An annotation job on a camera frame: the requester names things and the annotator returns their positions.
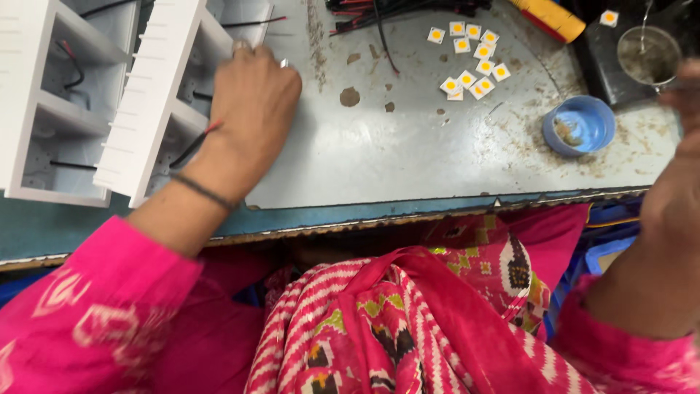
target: grey workbench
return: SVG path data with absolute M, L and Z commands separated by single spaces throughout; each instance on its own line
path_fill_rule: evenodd
M 242 208 L 214 243 L 643 192 L 678 143 L 673 114 L 653 105 L 619 113 L 608 148 L 562 159 L 544 143 L 540 119 L 565 97 L 585 92 L 572 54 L 507 2 L 494 3 L 477 22 L 501 34 L 495 58 L 513 76 L 479 102 L 447 102 L 437 86 L 473 69 L 476 59 L 455 56 L 449 37 L 441 46 L 426 37 L 431 26 L 446 29 L 460 18 L 427 12 L 387 22 L 397 78 L 384 58 L 372 57 L 370 44 L 381 51 L 376 29 L 330 38 L 334 18 L 322 0 L 276 0 L 273 16 L 289 20 L 270 25 L 266 42 L 300 70 L 304 93 L 281 158 L 247 202 L 326 206 Z M 353 53 L 360 60 L 348 65 Z M 339 94 L 351 86 L 360 103 L 343 107 Z M 389 102 L 393 113 L 385 112 Z M 106 218 L 126 214 L 126 205 L 122 196 L 108 210 L 0 199 L 0 270 L 61 262 Z
M 323 0 L 278 0 L 266 42 L 304 80 L 299 114 L 282 155 L 246 199 L 260 208 L 512 194 L 653 183 L 678 143 L 673 114 L 646 106 L 620 114 L 618 136 L 597 154 L 565 160 L 542 137 L 542 117 L 584 93 L 570 47 L 549 38 L 506 0 L 468 20 L 500 34 L 492 60 L 512 76 L 480 101 L 448 102 L 438 86 L 478 59 L 455 55 L 446 12 L 420 12 L 384 24 L 397 77 L 381 52 L 376 28 L 329 37 L 335 28 Z M 360 60 L 348 63 L 359 54 Z M 354 88 L 360 102 L 344 107 Z M 387 113 L 385 105 L 393 103 Z

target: black bracelet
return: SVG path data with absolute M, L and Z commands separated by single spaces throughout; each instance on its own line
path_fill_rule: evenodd
M 209 190 L 206 190 L 204 187 L 202 187 L 202 185 L 191 180 L 190 178 L 185 177 L 184 175 L 181 175 L 179 172 L 172 174 L 170 176 L 170 179 L 182 183 L 183 185 L 189 187 L 193 191 L 196 191 L 197 193 L 203 195 L 204 197 L 207 197 L 209 200 L 212 200 L 212 201 L 218 203 L 219 205 L 221 205 L 222 207 L 226 208 L 229 211 L 233 211 L 238 207 L 238 204 L 229 203 L 228 201 L 226 201 L 225 198 L 222 198 L 222 197 L 216 195 L 216 193 L 213 193 Z

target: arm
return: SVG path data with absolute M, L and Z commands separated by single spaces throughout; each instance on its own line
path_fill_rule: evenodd
M 679 72 L 700 79 L 700 62 Z M 647 193 L 641 232 L 598 278 L 570 293 L 553 344 L 609 393 L 696 393 L 700 320 L 700 94 L 661 97 L 685 136 Z
M 279 154 L 301 81 L 268 49 L 243 48 L 220 66 L 214 85 L 211 118 L 223 125 L 183 173 L 237 202 Z M 191 258 L 228 213 L 170 182 L 126 220 L 107 221 L 63 267 L 0 311 L 0 393 L 149 387 L 170 320 L 202 270 Z

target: pink sleeve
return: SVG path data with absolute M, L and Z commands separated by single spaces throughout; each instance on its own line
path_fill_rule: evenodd
M 149 387 L 152 361 L 201 271 L 112 217 L 0 310 L 0 394 Z
M 582 277 L 566 297 L 552 348 L 605 393 L 697 393 L 694 335 L 655 341 L 595 321 L 582 301 L 597 279 Z

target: blue plastic cap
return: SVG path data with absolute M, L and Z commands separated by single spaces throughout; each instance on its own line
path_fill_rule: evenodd
M 606 147 L 615 136 L 615 114 L 600 99 L 575 96 L 545 115 L 545 141 L 562 156 L 583 156 Z

